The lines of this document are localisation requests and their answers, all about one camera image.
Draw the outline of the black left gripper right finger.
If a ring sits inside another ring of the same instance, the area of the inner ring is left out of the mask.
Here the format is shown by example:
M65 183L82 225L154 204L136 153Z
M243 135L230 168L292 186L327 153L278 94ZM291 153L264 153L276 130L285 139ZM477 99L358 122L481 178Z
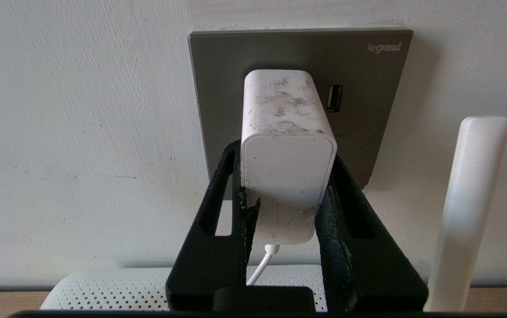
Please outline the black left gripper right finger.
M421 312L428 288L336 156L315 217L330 312Z

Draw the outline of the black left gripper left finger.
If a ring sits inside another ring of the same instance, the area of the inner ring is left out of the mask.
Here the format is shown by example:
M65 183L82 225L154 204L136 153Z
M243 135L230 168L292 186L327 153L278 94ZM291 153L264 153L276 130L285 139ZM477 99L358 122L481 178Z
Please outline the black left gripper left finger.
M171 310L210 310L217 290L245 286L246 271L261 205L247 203L240 183L241 141L229 143L222 152L195 219L166 282ZM231 233L215 234L231 185Z

